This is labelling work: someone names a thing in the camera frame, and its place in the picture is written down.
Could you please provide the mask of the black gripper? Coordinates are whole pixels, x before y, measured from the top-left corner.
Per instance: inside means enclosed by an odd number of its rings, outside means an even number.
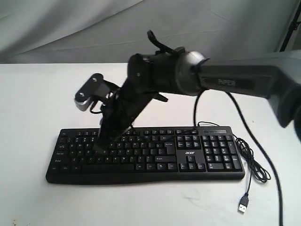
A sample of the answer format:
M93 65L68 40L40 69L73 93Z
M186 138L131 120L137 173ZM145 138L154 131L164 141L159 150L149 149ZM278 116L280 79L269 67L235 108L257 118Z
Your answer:
M106 141L109 145L131 130L133 121L153 99L168 101L158 92L138 92L134 84L126 80L103 108L100 132L95 138L93 150L102 153L106 150Z

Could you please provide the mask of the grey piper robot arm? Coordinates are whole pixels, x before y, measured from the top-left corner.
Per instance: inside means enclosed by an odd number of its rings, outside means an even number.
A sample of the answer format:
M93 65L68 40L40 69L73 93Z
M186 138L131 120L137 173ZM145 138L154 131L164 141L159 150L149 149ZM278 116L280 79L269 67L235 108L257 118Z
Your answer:
M296 135L301 134L300 51L226 61L211 61L198 52L135 54L127 64L127 79L103 108L94 150L107 150L158 93L197 96L206 90L265 98L279 124L293 122Z

